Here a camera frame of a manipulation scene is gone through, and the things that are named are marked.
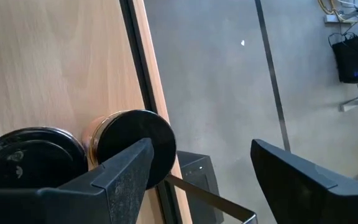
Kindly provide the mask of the black equipment box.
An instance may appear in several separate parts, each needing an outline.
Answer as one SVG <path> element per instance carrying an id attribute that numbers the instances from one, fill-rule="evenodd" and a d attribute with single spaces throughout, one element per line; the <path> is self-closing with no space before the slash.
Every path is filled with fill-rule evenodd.
<path id="1" fill-rule="evenodd" d="M 346 34 L 333 33 L 328 42 L 334 52 L 339 81 L 358 83 L 358 35 L 348 39 Z"/>

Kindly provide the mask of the red spice jar black lid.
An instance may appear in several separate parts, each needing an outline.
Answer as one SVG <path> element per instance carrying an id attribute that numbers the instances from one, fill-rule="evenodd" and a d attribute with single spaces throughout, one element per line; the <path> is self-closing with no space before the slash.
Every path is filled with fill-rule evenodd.
<path id="1" fill-rule="evenodd" d="M 30 127 L 0 137 L 0 189 L 59 187 L 86 172 L 83 146 L 62 129 Z"/>

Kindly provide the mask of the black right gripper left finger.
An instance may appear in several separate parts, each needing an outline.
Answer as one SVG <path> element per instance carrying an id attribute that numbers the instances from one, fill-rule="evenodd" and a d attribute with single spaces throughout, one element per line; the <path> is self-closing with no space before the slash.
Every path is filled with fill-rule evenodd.
<path id="1" fill-rule="evenodd" d="M 58 188 L 1 189 L 0 224 L 135 224 L 153 158 L 143 138 Z"/>

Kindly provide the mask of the white power strip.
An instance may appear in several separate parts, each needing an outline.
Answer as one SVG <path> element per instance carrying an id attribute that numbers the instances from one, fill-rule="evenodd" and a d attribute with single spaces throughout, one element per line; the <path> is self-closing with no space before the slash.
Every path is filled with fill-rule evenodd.
<path id="1" fill-rule="evenodd" d="M 323 17 L 324 23 L 356 23 L 358 22 L 358 14 L 357 15 L 350 15 L 350 14 L 332 14 L 332 15 L 325 15 Z"/>

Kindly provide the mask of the black computer box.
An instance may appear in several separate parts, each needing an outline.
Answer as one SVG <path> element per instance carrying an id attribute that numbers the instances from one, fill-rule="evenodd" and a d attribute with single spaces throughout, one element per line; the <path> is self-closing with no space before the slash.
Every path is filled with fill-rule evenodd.
<path id="1" fill-rule="evenodd" d="M 177 152 L 183 180 L 219 196 L 218 183 L 210 156 L 192 152 Z M 223 212 L 192 194 L 187 195 L 193 224 L 222 224 Z"/>

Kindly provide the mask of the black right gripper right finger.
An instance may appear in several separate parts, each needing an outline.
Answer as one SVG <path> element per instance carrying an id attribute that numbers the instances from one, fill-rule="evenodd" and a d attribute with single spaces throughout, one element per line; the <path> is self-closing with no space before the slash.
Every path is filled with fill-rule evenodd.
<path id="1" fill-rule="evenodd" d="M 278 224 L 358 224 L 358 181 L 261 139 L 250 157 Z"/>

